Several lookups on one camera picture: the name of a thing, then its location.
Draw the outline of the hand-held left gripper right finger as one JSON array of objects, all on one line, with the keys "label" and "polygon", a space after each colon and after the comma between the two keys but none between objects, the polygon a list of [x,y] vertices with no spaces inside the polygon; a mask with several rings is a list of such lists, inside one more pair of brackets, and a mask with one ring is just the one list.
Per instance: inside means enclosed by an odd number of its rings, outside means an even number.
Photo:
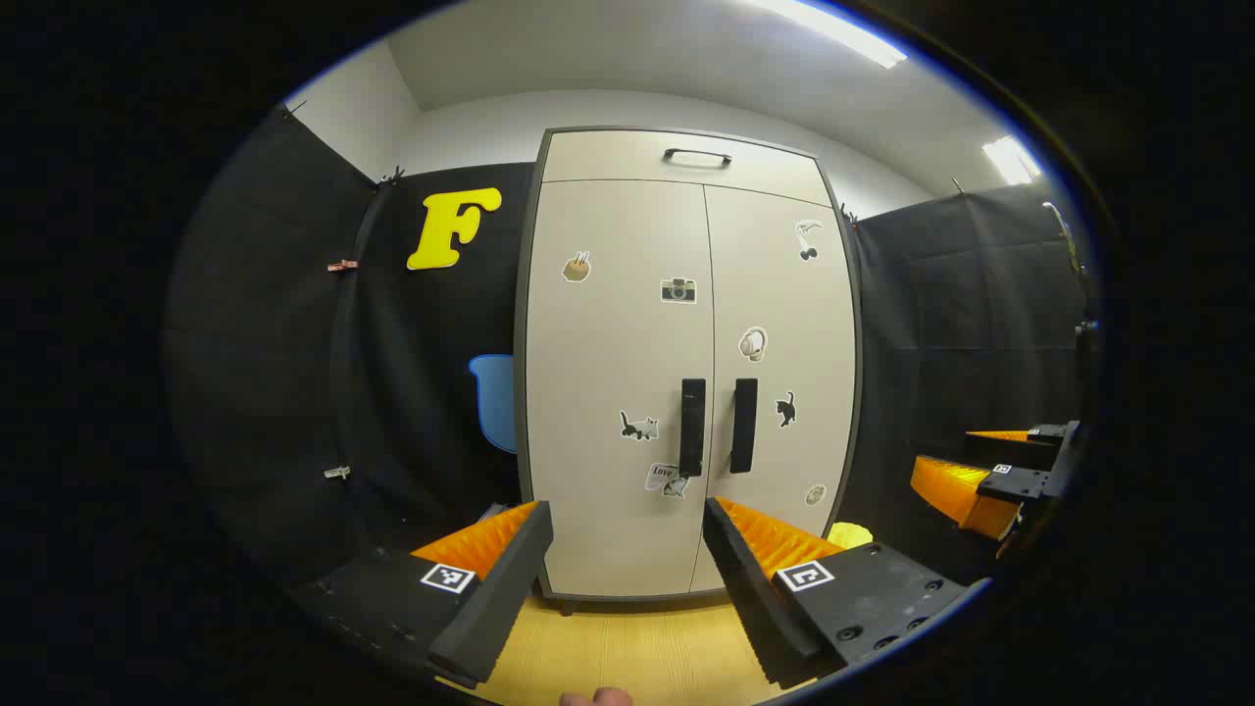
[{"label": "hand-held left gripper right finger", "polygon": [[973,599],[886,542],[853,548],[709,497],[702,535],[767,681],[843,678],[927,635]]}]

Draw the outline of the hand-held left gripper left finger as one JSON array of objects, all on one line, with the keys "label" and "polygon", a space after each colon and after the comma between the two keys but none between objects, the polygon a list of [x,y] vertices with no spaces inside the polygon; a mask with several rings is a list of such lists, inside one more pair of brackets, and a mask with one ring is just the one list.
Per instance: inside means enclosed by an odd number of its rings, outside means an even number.
[{"label": "hand-held left gripper left finger", "polygon": [[392,671],[476,688],[489,680],[552,540],[548,502],[525,502],[422,548],[376,548],[287,594]]}]

